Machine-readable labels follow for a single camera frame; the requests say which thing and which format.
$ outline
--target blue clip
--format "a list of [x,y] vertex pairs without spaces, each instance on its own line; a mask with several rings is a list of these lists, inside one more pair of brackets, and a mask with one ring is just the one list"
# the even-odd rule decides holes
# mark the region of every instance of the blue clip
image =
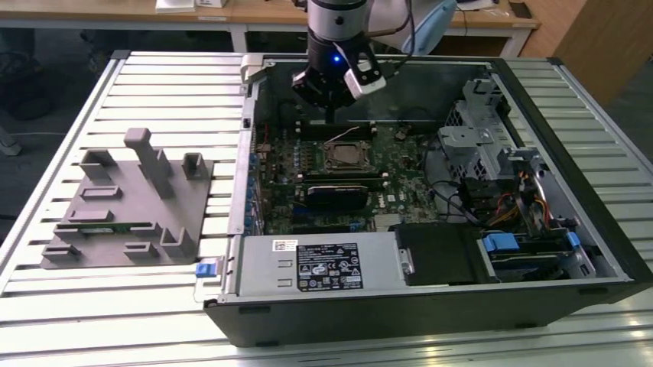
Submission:
[[482,244],[486,246],[487,252],[519,249],[519,244],[511,233],[490,233],[482,239]]
[[199,263],[195,268],[195,278],[215,278],[218,277],[218,265]]
[[567,237],[567,241],[571,244],[573,248],[577,248],[581,246],[581,239],[578,238],[578,235],[575,234],[575,232],[567,232],[566,237]]

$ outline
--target aluminum slotted table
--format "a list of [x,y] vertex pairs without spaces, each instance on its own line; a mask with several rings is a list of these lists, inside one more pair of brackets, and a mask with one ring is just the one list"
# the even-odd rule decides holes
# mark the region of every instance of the aluminum slotted table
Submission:
[[[653,290],[537,329],[238,349],[193,300],[193,265],[40,269],[44,244],[84,176],[76,166],[84,149],[109,148],[116,159],[133,159],[120,148],[129,127],[152,131],[152,145],[169,159],[192,151],[215,161],[200,257],[224,253],[246,103],[242,56],[132,52],[109,62],[0,248],[0,365],[652,365]],[[545,60],[509,65],[642,257],[653,261],[647,159],[563,67]],[[519,122],[517,130],[529,144]]]

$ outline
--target warning label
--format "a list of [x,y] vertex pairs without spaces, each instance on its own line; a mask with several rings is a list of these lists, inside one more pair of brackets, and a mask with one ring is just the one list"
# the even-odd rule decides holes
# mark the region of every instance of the warning label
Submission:
[[363,288],[358,244],[298,245],[296,288],[302,292]]

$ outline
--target desk surface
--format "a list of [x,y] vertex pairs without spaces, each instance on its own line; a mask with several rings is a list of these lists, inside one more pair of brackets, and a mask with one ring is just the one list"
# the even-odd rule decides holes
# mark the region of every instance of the desk surface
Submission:
[[[231,0],[224,8],[197,7],[192,13],[156,14],[156,0],[0,0],[0,18],[71,19],[85,21],[223,21],[230,23],[306,24],[306,14],[290,0]],[[507,12],[507,0],[499,8]],[[486,11],[469,11],[470,28],[537,28],[539,22]],[[451,27],[465,27],[465,17],[457,12]]]

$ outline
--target white cord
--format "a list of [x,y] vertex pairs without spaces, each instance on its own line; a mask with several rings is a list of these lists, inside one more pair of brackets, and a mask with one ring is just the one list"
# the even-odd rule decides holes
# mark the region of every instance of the white cord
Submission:
[[343,132],[340,135],[336,135],[334,136],[331,139],[328,139],[327,141],[324,141],[324,145],[327,145],[328,143],[331,143],[336,138],[340,138],[343,136],[346,136],[346,134],[348,134],[350,132],[352,132],[354,130],[359,129],[360,126],[354,126],[352,128],[350,128],[346,132]]
[[65,135],[65,132],[17,132],[15,134],[9,134],[9,136],[25,136],[25,135]]

